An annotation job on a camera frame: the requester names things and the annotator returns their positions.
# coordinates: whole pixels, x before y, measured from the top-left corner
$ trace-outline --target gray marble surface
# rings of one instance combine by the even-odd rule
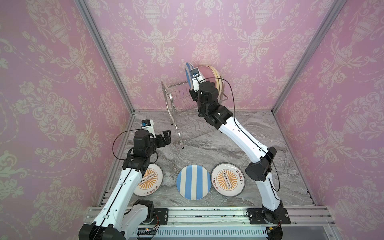
[[[250,160],[247,155],[224,133],[213,131],[185,142],[181,148],[174,126],[169,122],[167,112],[136,112],[136,119],[132,129],[140,128],[141,120],[153,119],[155,133],[159,134],[170,129],[172,143],[158,148],[159,159],[156,162],[164,172],[164,180],[159,190],[148,197],[133,196],[130,205],[137,199],[150,199],[155,206],[261,206],[262,198],[256,184],[245,174],[245,168]],[[312,205],[304,182],[293,162],[292,156],[281,135],[281,132],[270,111],[237,112],[238,121],[266,146],[273,146],[277,150],[274,159],[280,176],[281,189],[279,198],[286,206]],[[133,134],[129,136],[125,154],[132,147]],[[209,172],[219,163],[229,162],[240,167],[246,182],[243,192],[236,197],[224,197],[211,187],[210,192],[200,200],[187,200],[176,188],[176,178],[181,169],[190,164],[198,164]],[[273,181],[278,187],[276,172],[273,169]]]

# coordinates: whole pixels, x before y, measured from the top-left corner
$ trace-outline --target pink wallpaper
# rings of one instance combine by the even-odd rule
[[[348,0],[277,113],[344,240],[384,234],[384,1]]]
[[[87,0],[136,109],[165,109],[185,62],[213,65],[237,108],[270,109],[332,2]]]
[[[128,117],[73,1],[2,1],[0,239],[77,239]]]

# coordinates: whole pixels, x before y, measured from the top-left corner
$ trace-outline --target wallpaper vase pattern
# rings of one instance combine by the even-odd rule
[[[129,116],[74,2],[3,2],[0,239],[77,239]]]
[[[277,118],[345,240],[384,231],[384,2],[348,0]]]
[[[214,66],[236,108],[270,109],[333,0],[86,2],[136,109],[166,109],[157,79],[185,81],[185,62]]]

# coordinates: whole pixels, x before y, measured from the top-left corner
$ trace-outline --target dish rack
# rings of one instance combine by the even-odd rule
[[[170,123],[171,125],[175,125],[181,148],[184,148],[184,142],[215,130],[204,118],[198,117],[197,104],[190,96],[190,87],[187,81],[169,86],[162,81],[161,87],[163,89]],[[227,99],[228,97],[224,93],[223,83],[223,90],[220,96],[218,96],[218,103],[222,103]]]

